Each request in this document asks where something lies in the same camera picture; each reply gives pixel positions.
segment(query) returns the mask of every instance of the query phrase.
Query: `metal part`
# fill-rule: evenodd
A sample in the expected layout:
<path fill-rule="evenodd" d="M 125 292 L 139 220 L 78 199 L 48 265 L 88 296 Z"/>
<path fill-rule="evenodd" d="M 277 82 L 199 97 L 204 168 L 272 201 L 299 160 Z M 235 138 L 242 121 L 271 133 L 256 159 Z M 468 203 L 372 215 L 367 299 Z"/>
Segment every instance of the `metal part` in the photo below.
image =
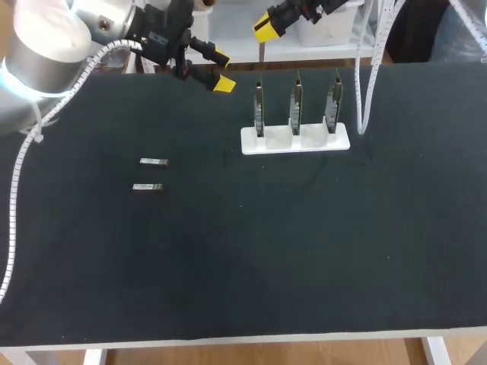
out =
<path fill-rule="evenodd" d="M 125 38 L 136 8 L 132 0 L 71 0 L 68 5 L 76 7 L 75 13 L 99 44 Z"/>
<path fill-rule="evenodd" d="M 264 92 L 261 81 L 256 83 L 256 95 L 253 97 L 253 122 L 257 137 L 264 137 Z"/>
<path fill-rule="evenodd" d="M 296 83 L 293 86 L 291 94 L 291 108 L 289 110 L 289 120 L 291 123 L 291 130 L 293 135 L 301 134 L 301 111 L 303 103 L 303 86 L 301 84 L 301 77 L 298 74 Z"/>
<path fill-rule="evenodd" d="M 259 62 L 264 62 L 266 60 L 266 43 L 259 44 Z"/>
<path fill-rule="evenodd" d="M 169 167 L 169 160 L 162 159 L 154 159 L 154 158 L 142 158 L 140 160 L 141 165 L 152 165 L 152 166 L 159 166 L 159 167 Z"/>
<path fill-rule="evenodd" d="M 137 192 L 161 192 L 162 184 L 134 184 L 132 190 Z"/>
<path fill-rule="evenodd" d="M 336 124 L 338 123 L 340 113 L 340 103 L 342 102 L 343 84 L 338 72 L 332 79 L 329 91 L 326 96 L 325 120 L 328 133 L 336 133 Z"/>
<path fill-rule="evenodd" d="M 69 90 L 83 62 L 64 63 L 48 59 L 25 46 L 14 33 L 5 65 L 11 74 L 31 89 L 59 94 Z"/>

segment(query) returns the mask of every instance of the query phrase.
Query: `white cable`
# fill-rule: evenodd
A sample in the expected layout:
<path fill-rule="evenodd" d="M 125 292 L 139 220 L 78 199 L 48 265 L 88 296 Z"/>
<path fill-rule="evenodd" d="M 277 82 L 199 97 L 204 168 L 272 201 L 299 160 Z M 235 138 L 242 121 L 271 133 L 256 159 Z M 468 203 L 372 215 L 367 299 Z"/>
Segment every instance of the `white cable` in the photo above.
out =
<path fill-rule="evenodd" d="M 95 57 L 88 64 L 83 71 L 79 79 L 76 81 L 75 86 L 69 91 L 66 97 L 63 97 L 57 104 L 48 112 L 43 118 L 41 118 L 40 110 L 37 104 L 33 104 L 34 112 L 37 118 L 37 124 L 32 128 L 27 137 L 22 143 L 21 149 L 18 152 L 17 159 L 15 160 L 14 172 L 12 174 L 11 188 L 10 188 L 10 205 L 9 205 L 9 237 L 8 237 L 8 261 L 5 268 L 5 275 L 3 277 L 2 286 L 0 287 L 0 304 L 5 298 L 8 285 L 14 271 L 15 261 L 15 248 L 17 244 L 17 193 L 18 182 L 21 178 L 22 164 L 24 163 L 25 155 L 29 149 L 32 141 L 38 136 L 42 135 L 42 127 L 48 123 L 52 117 L 54 117 L 80 90 L 81 86 L 86 82 L 88 76 L 94 70 L 96 65 L 101 59 L 110 51 L 122 47 L 131 47 L 132 49 L 142 49 L 142 46 L 131 40 L 117 40 L 103 47 Z"/>
<path fill-rule="evenodd" d="M 484 37 L 479 28 L 477 28 L 472 17 L 470 17 L 468 12 L 465 10 L 460 0 L 450 0 L 450 4 L 453 9 L 455 9 L 458 16 L 469 30 L 470 34 L 472 34 L 477 44 L 479 44 L 482 51 L 487 55 L 487 39 Z"/>
<path fill-rule="evenodd" d="M 367 96 L 365 98 L 365 110 L 364 110 L 364 119 L 361 124 L 361 128 L 359 128 L 358 133 L 363 135 L 368 127 L 368 121 L 371 116 L 371 105 L 372 105 L 372 97 L 374 96 L 374 88 L 375 88 L 375 81 L 377 80 L 377 73 L 379 72 L 380 64 L 382 63 L 382 58 L 384 57 L 384 51 L 386 49 L 387 38 L 389 38 L 389 33 L 393 27 L 394 21 L 397 18 L 401 8 L 406 3 L 406 0 L 399 0 L 396 5 L 394 5 L 393 11 L 386 12 L 385 9 L 383 14 L 380 16 L 380 24 L 383 24 L 382 27 L 379 24 L 379 28 L 377 30 L 376 35 L 376 45 L 374 47 L 374 56 L 372 57 L 372 71 L 371 77 L 368 82 L 367 88 Z"/>
<path fill-rule="evenodd" d="M 365 5 L 364 20 L 362 22 L 362 29 L 358 38 L 357 54 L 355 55 L 355 96 L 357 99 L 357 130 L 361 129 L 362 125 L 362 95 L 360 88 L 360 58 L 362 52 L 362 44 L 364 43 L 365 34 L 367 33 L 368 20 L 371 17 L 372 5 L 374 0 L 367 1 Z"/>

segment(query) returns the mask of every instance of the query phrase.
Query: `black felt mat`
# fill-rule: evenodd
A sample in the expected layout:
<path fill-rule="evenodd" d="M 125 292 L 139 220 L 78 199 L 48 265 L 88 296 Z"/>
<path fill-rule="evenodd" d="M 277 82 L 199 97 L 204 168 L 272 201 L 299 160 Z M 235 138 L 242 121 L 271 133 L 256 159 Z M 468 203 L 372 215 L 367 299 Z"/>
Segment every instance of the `black felt mat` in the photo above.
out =
<path fill-rule="evenodd" d="M 304 122 L 332 71 L 301 72 Z M 340 72 L 352 149 L 265 157 L 240 152 L 256 74 L 231 96 L 94 76 L 25 161 L 0 345 L 487 325 L 487 68 L 383 67 L 364 137 Z M 263 74 L 267 124 L 293 81 Z M 22 138 L 0 141 L 2 270 Z"/>

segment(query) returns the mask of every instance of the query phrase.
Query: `white table frame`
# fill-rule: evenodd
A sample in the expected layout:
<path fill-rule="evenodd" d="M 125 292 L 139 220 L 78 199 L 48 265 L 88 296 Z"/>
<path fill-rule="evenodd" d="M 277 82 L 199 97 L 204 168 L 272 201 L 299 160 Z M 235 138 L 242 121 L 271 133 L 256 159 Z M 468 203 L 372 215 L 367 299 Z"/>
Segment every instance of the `white table frame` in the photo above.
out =
<path fill-rule="evenodd" d="M 205 338 L 201 340 L 182 341 L 140 341 L 106 344 L 69 344 L 69 345 L 41 345 L 18 348 L 0 348 L 2 353 L 13 365 L 59 365 L 51 351 L 85 350 L 84 365 L 104 365 L 107 349 L 117 348 L 163 348 L 175 346 L 196 346 L 212 344 L 262 344 L 278 342 L 307 342 L 307 341 L 344 341 L 344 340 L 374 340 L 392 338 L 421 338 L 428 365 L 450 365 L 450 358 L 443 336 L 448 335 L 485 335 L 487 327 L 407 330 L 385 332 L 354 332 L 330 333 L 322 335 L 272 335 L 230 338 Z M 487 343 L 485 343 L 469 360 L 467 365 L 481 365 L 487 363 Z"/>

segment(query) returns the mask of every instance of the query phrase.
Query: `small metal block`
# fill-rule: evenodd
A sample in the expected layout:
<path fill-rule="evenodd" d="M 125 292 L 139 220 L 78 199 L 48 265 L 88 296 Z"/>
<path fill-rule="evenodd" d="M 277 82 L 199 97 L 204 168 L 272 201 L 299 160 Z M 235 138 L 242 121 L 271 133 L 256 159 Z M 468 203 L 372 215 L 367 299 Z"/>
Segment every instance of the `small metal block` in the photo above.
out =
<path fill-rule="evenodd" d="M 166 159 L 155 159 L 155 158 L 142 158 L 140 160 L 141 165 L 152 165 L 152 166 L 159 166 L 159 167 L 169 167 L 169 160 Z"/>
<path fill-rule="evenodd" d="M 132 190 L 136 192 L 161 192 L 162 184 L 134 184 Z"/>

